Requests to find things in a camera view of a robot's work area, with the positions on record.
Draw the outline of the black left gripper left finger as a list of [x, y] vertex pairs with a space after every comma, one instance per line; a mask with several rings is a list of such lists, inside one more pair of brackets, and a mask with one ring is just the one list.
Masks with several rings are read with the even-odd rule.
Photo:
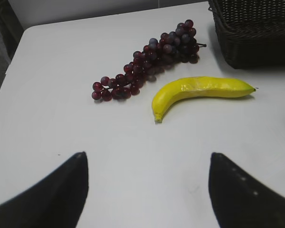
[[0, 228], [75, 228], [88, 191], [87, 155], [78, 152], [34, 186], [0, 204]]

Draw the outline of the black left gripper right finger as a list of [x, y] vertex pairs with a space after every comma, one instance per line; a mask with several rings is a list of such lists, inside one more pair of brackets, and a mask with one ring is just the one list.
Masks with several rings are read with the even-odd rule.
[[211, 155], [209, 197], [221, 228], [285, 228], [285, 197], [222, 153]]

